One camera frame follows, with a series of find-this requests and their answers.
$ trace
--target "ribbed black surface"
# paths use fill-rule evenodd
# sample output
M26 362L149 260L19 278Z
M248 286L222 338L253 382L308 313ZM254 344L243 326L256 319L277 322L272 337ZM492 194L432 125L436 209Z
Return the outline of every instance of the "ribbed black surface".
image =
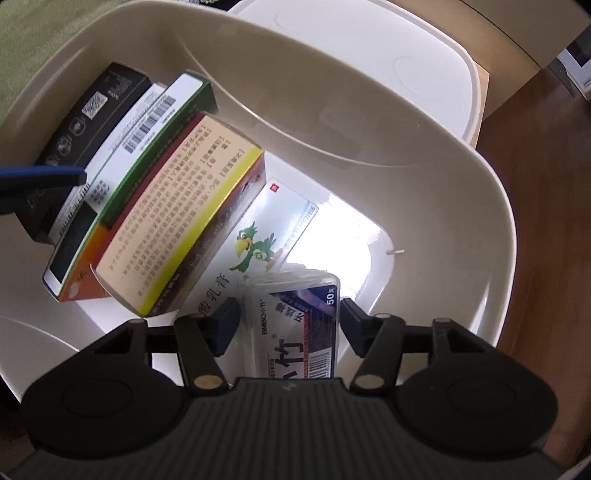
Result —
M105 460L38 451L10 477L550 480L559 474L541 453L477 462L435 451L409 435L382 400L356 397L340 380L248 379L224 397L194 401L170 434L142 451Z

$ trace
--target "yellow beak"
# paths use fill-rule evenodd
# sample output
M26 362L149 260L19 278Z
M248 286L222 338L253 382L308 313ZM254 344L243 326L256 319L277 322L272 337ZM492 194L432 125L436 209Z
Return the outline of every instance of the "yellow beak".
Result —
M236 256L240 257L244 253L244 250L249 249L251 245L252 240L249 238L241 238L240 240L236 240Z

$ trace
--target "black box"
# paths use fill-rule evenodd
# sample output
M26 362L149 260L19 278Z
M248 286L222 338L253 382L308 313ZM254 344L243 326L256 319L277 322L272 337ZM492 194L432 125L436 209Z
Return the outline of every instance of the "black box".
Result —
M35 165L86 167L123 116L150 88L146 75L111 63L62 120ZM71 188L34 190L18 219L36 242L50 244L49 230Z

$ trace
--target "qr code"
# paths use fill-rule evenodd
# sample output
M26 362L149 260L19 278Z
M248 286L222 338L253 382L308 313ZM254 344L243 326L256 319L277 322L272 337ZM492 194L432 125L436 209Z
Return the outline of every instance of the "qr code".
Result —
M100 109L107 102L108 98L100 92L95 94L86 102L86 105L82 108L82 113L85 114L91 120L99 113Z

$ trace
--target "barcode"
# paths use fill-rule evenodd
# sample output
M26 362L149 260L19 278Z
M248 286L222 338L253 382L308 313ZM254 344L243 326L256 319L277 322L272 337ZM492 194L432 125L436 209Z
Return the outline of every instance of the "barcode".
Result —
M95 117L99 110L103 108L103 105L107 102L108 98L100 92L95 94L86 102L86 105L82 107L82 113L85 114L91 120Z
M321 353L313 353L308 360L308 378L330 378L330 357L332 348Z
M154 125L156 125L156 122L162 118L175 102L176 100L168 95L165 95L165 97L160 100L158 106L152 110L148 115L148 118L139 126L129 141L125 144L125 149L129 153L134 152L139 143L144 139L148 132L153 129Z

